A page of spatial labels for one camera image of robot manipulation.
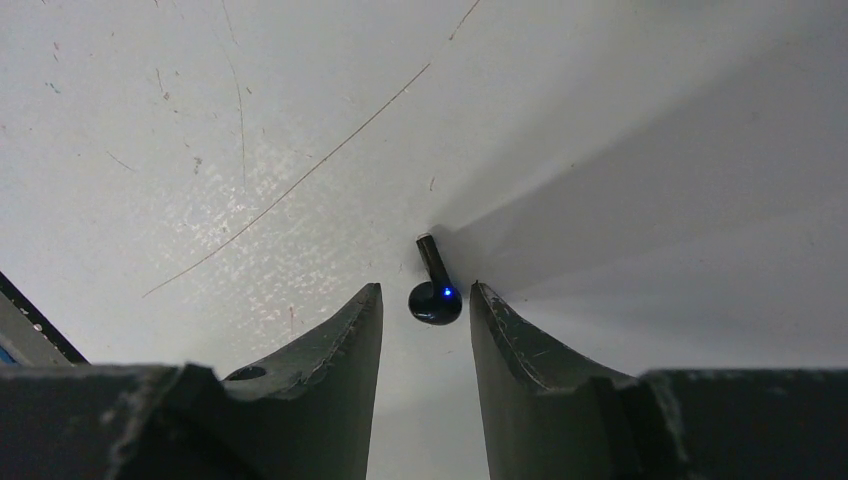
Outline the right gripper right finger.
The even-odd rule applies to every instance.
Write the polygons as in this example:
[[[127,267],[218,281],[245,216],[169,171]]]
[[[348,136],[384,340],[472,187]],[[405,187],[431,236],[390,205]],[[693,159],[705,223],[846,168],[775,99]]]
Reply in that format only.
[[[469,299],[494,479],[843,479],[843,369],[661,369],[569,348],[488,285]]]

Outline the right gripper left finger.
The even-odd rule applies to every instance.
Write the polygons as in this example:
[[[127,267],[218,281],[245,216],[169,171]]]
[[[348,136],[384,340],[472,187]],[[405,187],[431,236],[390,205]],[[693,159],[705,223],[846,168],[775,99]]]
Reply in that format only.
[[[208,367],[1,371],[5,479],[363,479],[382,289],[225,378]]]

